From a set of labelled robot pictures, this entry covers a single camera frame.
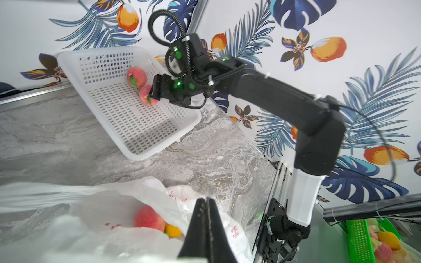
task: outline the orange fruit print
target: orange fruit print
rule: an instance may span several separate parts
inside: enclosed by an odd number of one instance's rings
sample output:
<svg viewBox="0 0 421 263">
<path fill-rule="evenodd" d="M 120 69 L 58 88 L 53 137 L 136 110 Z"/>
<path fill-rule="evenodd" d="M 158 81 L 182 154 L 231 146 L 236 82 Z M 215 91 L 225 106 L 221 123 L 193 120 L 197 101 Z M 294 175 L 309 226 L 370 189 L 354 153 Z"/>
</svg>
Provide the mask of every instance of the orange fruit print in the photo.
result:
<svg viewBox="0 0 421 263">
<path fill-rule="evenodd" d="M 292 138 L 294 140 L 296 140 L 297 139 L 298 129 L 295 126 L 291 127 L 291 133 L 292 133 Z"/>
<path fill-rule="evenodd" d="M 216 34 L 212 38 L 212 42 L 210 43 L 210 47 L 214 52 L 219 52 L 224 50 L 226 47 L 226 36 L 224 33 Z"/>
<path fill-rule="evenodd" d="M 402 164 L 409 160 L 409 155 L 403 150 L 389 146 L 392 158 L 396 164 Z M 386 146 L 374 147 L 364 151 L 365 159 L 375 165 L 391 165 Z"/>
<path fill-rule="evenodd" d="M 346 50 L 346 41 L 341 37 L 323 38 L 312 45 L 312 56 L 320 61 L 327 62 L 340 58 Z"/>
<path fill-rule="evenodd" d="M 123 4 L 117 13 L 118 25 L 127 32 L 135 30 L 139 24 L 136 10 L 128 3 Z"/>
</svg>

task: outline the plastic bag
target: plastic bag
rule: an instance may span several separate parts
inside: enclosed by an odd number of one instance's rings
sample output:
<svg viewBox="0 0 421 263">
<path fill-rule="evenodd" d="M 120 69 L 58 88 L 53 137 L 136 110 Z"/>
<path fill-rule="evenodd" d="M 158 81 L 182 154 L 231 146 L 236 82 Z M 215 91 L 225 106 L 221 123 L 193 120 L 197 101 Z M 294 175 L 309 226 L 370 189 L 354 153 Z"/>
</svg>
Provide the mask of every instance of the plastic bag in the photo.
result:
<svg viewBox="0 0 421 263">
<path fill-rule="evenodd" d="M 421 263 L 421 253 L 401 241 L 401 249 L 392 253 L 392 259 L 388 263 Z M 376 258 L 376 263 L 384 263 Z"/>
<path fill-rule="evenodd" d="M 202 197 L 189 186 L 167 190 L 154 177 L 98 186 L 13 183 L 0 186 L 0 195 L 0 213 L 70 205 L 69 215 L 57 217 L 41 237 L 0 247 L 2 261 L 6 259 L 3 262 L 51 262 L 51 255 L 66 253 L 89 262 L 92 257 L 127 259 L 144 254 L 175 259 L 182 242 L 155 229 L 133 228 L 134 215 L 143 205 L 149 205 L 186 234 L 196 199 Z M 220 214 L 237 261 L 252 261 L 242 227 Z"/>
</svg>

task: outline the green plastic basket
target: green plastic basket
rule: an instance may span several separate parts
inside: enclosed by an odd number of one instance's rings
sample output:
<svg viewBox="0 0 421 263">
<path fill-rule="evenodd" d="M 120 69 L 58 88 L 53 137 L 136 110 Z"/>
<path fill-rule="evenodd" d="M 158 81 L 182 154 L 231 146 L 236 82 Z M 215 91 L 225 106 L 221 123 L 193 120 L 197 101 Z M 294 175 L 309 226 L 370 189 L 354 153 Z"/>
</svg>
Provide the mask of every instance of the green plastic basket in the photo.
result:
<svg viewBox="0 0 421 263">
<path fill-rule="evenodd" d="M 352 263 L 376 263 L 367 220 L 348 220 L 349 254 Z"/>
</svg>

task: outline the white arm segment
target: white arm segment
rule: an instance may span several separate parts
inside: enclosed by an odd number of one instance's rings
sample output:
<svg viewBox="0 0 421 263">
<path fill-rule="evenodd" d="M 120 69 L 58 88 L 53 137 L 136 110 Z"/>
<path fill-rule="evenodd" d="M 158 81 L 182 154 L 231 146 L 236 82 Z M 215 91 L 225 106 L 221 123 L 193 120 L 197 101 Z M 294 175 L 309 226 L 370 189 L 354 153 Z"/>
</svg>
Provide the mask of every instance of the white arm segment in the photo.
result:
<svg viewBox="0 0 421 263">
<path fill-rule="evenodd" d="M 314 203 L 325 175 L 309 175 L 294 168 L 288 191 L 288 220 L 301 226 L 308 226 L 312 220 Z"/>
</svg>

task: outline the pink peach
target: pink peach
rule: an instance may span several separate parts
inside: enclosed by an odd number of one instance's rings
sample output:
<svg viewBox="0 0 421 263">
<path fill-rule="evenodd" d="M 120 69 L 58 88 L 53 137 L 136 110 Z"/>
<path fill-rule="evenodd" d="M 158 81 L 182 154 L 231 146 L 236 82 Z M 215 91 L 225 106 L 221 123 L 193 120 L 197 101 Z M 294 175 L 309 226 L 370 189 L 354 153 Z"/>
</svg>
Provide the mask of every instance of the pink peach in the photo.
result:
<svg viewBox="0 0 421 263">
<path fill-rule="evenodd" d="M 140 100 L 143 102 L 143 104 L 148 105 L 148 106 L 155 105 L 159 102 L 149 97 L 149 91 L 151 90 L 151 88 L 152 88 L 152 85 L 148 84 L 141 87 L 140 92 L 139 92 Z"/>
<path fill-rule="evenodd" d="M 164 219 L 152 207 L 145 205 L 135 214 L 133 227 L 149 227 L 164 232 L 165 224 Z"/>
<path fill-rule="evenodd" d="M 137 88 L 143 87 L 143 85 L 145 85 L 146 81 L 148 80 L 145 71 L 138 66 L 130 68 L 127 72 L 127 82 L 133 86 L 132 82 L 130 81 L 131 76 L 135 78 Z"/>
</svg>

